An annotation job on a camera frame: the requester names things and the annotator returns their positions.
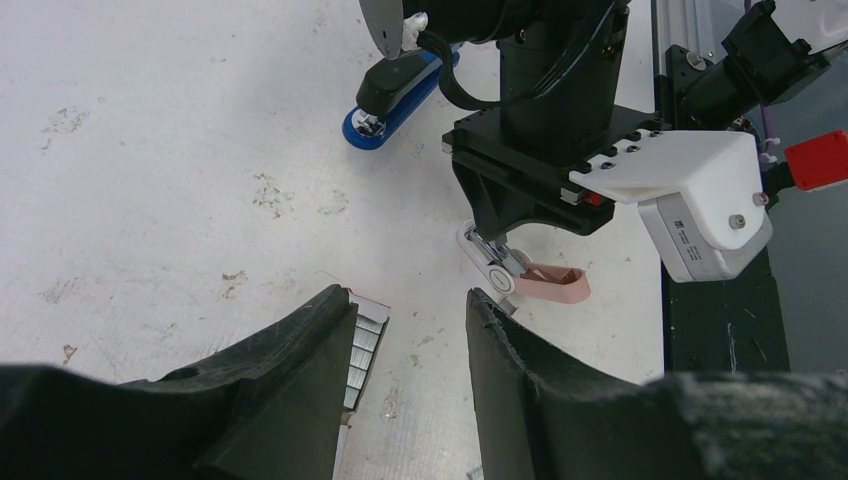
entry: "floor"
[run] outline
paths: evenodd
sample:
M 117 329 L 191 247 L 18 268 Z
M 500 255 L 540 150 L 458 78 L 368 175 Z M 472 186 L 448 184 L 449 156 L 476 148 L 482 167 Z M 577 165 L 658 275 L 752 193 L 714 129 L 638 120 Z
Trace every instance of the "floor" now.
M 650 1 L 619 103 L 652 110 Z M 346 479 L 463 479 L 479 464 L 464 332 L 482 276 L 435 93 L 380 151 L 340 133 L 376 48 L 355 0 L 8 0 L 0 5 L 0 361 L 156 379 L 330 283 L 392 307 Z M 460 81 L 497 94 L 493 46 Z M 517 318 L 613 375 L 662 375 L 659 263 L 634 209 L 591 238 L 511 245 L 588 270 L 577 306 Z M 384 416 L 386 400 L 396 417 Z

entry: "white table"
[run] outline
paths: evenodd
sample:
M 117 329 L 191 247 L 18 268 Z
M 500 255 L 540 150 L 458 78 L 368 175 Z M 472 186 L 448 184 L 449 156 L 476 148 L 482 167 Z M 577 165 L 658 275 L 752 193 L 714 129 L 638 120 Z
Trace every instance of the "white table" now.
M 650 2 L 632 10 L 619 102 L 652 110 Z M 462 55 L 460 80 L 494 98 L 494 47 Z M 465 295 L 484 282 L 440 149 L 463 113 L 435 93 L 381 150 L 350 147 L 340 123 L 376 60 L 356 0 L 3 2 L 0 361 L 156 379 L 338 282 L 392 307 L 343 478 L 464 478 L 480 461 Z M 662 374 L 635 210 L 591 238 L 510 241 L 595 288 L 518 319 L 621 378 Z

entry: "black cable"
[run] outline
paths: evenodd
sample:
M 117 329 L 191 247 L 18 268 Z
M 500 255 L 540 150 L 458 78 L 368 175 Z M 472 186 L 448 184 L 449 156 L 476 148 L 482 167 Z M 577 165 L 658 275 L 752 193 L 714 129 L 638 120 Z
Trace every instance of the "black cable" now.
M 566 47 L 563 54 L 557 59 L 557 62 L 551 69 L 539 79 L 536 85 L 530 90 L 519 94 L 506 101 L 485 101 L 480 100 L 468 93 L 456 79 L 456 73 L 453 68 L 453 50 L 441 36 L 433 32 L 424 30 L 418 35 L 418 46 L 428 52 L 436 55 L 442 60 L 442 70 L 439 74 L 439 89 L 444 94 L 445 98 L 463 110 L 485 110 L 489 108 L 507 107 L 527 100 L 536 100 L 550 93 L 562 80 L 568 76 L 571 70 L 582 60 L 589 45 L 595 41 L 601 28 L 612 12 L 614 2 L 610 2 L 609 6 L 600 16 L 600 19 L 595 24 L 595 28 L 588 31 L 585 36 L 578 37 L 572 42 L 573 45 L 583 44 L 583 48 L 577 55 L 569 55 L 573 52 L 573 48 Z

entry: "metal clip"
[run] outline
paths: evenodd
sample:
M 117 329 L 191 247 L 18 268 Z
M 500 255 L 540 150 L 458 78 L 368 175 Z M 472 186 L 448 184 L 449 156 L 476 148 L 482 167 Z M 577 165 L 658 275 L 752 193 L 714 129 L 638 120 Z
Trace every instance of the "metal clip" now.
M 591 293 L 583 270 L 535 263 L 505 243 L 487 242 L 477 234 L 473 220 L 457 231 L 459 246 L 498 292 L 518 293 L 552 302 L 575 304 Z

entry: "red block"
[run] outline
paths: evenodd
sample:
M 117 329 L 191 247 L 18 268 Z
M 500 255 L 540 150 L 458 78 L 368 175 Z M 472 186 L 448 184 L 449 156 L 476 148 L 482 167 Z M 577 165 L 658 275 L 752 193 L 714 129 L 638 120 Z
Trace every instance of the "red block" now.
M 806 192 L 848 180 L 848 135 L 838 130 L 784 150 L 795 185 Z

